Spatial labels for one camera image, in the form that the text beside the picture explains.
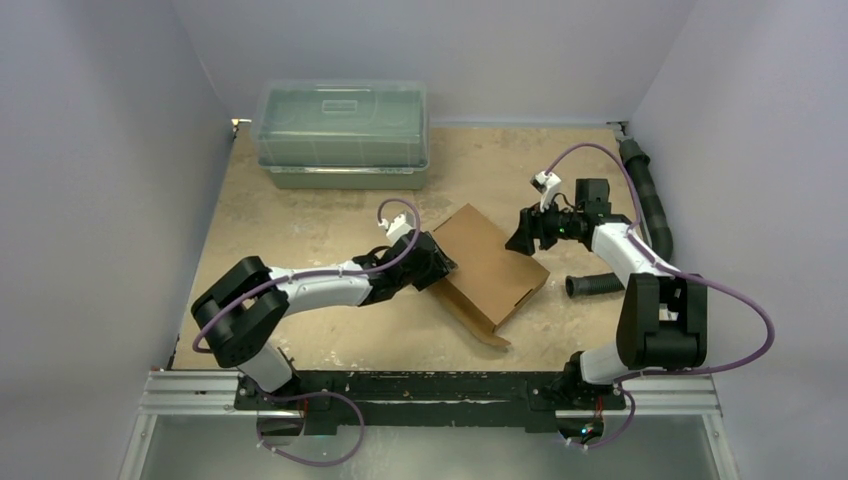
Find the brown cardboard box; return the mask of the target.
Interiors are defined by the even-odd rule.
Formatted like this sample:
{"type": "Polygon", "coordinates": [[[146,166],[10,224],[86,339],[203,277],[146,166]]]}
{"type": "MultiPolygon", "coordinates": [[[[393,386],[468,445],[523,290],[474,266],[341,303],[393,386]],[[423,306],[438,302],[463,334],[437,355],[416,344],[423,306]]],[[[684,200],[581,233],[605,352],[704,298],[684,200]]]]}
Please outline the brown cardboard box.
{"type": "Polygon", "coordinates": [[[457,268],[428,290],[477,340],[509,347],[498,330],[542,289],[550,272],[507,250],[508,236],[471,204],[435,227],[432,236],[457,268]]]}

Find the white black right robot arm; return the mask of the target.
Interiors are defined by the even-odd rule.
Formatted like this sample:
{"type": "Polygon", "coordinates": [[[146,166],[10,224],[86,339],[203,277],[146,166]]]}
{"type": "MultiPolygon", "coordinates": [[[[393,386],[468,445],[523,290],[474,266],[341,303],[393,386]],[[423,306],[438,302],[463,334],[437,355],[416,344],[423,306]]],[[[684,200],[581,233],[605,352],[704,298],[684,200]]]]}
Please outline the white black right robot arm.
{"type": "Polygon", "coordinates": [[[505,247],[526,256],[560,240],[574,240],[601,258],[625,288],[616,336],[603,347],[573,354],[551,386],[571,405],[584,407],[612,390],[628,374],[673,373],[699,367],[707,354],[705,286],[679,278],[634,235],[631,221],[614,214],[604,179],[579,179],[573,207],[561,209],[555,197],[561,180],[536,174],[538,203],[519,213],[516,232],[505,247]]]}

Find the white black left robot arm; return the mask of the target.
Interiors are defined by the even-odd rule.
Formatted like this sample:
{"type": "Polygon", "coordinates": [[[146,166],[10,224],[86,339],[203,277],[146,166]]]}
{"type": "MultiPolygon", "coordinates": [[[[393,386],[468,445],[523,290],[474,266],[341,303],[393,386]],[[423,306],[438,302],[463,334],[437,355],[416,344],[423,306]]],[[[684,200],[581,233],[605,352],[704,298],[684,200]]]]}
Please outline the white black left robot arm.
{"type": "Polygon", "coordinates": [[[193,348],[211,354],[221,368],[239,370],[272,408],[284,409],[297,399],[298,375],[270,343],[282,319],[326,307],[385,302],[408,286],[424,291],[457,267],[428,232],[409,232],[325,268],[270,267],[248,256],[192,304],[190,313],[200,330],[193,348]]]}

